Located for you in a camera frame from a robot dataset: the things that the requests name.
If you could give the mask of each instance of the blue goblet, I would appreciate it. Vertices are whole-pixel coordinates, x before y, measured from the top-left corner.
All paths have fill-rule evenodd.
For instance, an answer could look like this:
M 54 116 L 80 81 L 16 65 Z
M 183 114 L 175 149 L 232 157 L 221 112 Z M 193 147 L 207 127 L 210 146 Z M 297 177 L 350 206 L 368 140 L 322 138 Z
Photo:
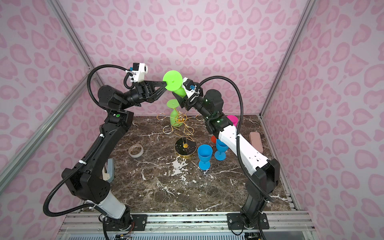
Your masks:
M 217 151 L 215 152 L 215 158 L 219 161 L 223 161 L 227 157 L 225 151 L 228 150 L 229 147 L 225 143 L 217 139 L 216 148 Z
M 199 168 L 201 170 L 206 171 L 211 166 L 209 160 L 212 158 L 212 152 L 212 147 L 207 144 L 203 144 L 197 149 L 197 155 L 200 159 Z

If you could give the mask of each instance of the brown marble surface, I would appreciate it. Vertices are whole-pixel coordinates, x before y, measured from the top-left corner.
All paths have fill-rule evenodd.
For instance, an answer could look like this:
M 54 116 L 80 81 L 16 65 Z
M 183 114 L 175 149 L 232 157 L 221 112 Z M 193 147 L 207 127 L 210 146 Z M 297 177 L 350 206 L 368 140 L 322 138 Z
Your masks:
M 195 130 L 193 138 L 199 147 L 209 144 L 215 153 L 203 122 L 188 120 Z M 169 118 L 134 117 L 128 133 L 119 141 L 111 157 L 115 159 L 115 176 L 111 183 L 113 194 L 133 212 L 190 212 L 190 211 L 238 211 L 247 197 L 246 177 L 236 155 L 227 151 L 227 158 L 219 162 L 214 156 L 211 167 L 202 171 L 198 167 L 197 150 L 187 159 L 178 156 L 174 144 L 180 136 L 164 134 Z M 241 134 L 249 141 L 251 131 L 260 132 L 264 155 L 271 153 L 257 116 L 245 116 Z M 144 153 L 132 158 L 128 149 L 141 144 Z M 271 193 L 276 200 L 265 210 L 290 210 L 281 184 Z

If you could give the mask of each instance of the pink leopard print wallpaper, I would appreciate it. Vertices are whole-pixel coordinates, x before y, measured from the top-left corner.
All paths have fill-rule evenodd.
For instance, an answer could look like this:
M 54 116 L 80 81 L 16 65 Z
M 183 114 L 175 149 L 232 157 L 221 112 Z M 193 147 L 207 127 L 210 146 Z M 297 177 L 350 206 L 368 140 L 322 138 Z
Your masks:
M 85 75 L 44 0 L 0 3 L 0 172 Z
M 321 0 L 266 115 L 323 240 L 384 238 L 384 1 Z
M 148 80 L 169 70 L 197 82 L 224 75 L 239 86 L 247 114 L 259 113 L 306 0 L 62 0 L 60 1 L 95 65 L 149 66 Z M 124 72 L 101 77 L 124 91 Z M 221 91 L 225 113 L 239 113 L 228 83 Z M 131 108 L 136 115 L 170 112 L 166 93 L 159 101 Z
M 72 168 L 99 135 L 105 112 L 84 90 L 21 172 L 0 196 L 0 239 L 54 239 L 63 217 L 47 217 L 43 203 L 61 180 L 61 172 Z M 56 193 L 50 210 L 78 206 L 80 199 L 64 185 Z

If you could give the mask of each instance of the black mounting plate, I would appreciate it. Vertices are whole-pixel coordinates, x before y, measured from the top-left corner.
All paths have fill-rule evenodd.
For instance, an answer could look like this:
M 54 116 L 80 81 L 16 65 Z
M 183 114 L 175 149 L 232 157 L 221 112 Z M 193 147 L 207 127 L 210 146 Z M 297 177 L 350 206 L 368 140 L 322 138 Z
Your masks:
M 245 229 L 243 226 L 244 217 L 241 213 L 238 214 L 227 214 L 227 223 L 229 230 L 242 230 Z M 260 223 L 262 229 L 269 229 L 268 219 L 266 218 L 266 214 L 261 214 Z
M 147 215 L 146 214 L 131 214 L 132 220 L 134 221 L 135 225 L 133 226 L 133 231 L 144 231 L 145 226 L 147 225 Z M 114 226 L 113 224 L 107 224 L 106 225 L 106 231 L 120 231 L 118 227 Z

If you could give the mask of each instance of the red object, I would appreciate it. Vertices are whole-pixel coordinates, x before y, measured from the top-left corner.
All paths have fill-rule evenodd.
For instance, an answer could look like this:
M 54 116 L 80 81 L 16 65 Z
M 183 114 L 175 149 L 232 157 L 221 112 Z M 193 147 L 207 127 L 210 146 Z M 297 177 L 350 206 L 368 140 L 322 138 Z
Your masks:
M 216 143 L 217 138 L 215 136 L 211 137 L 211 142 Z

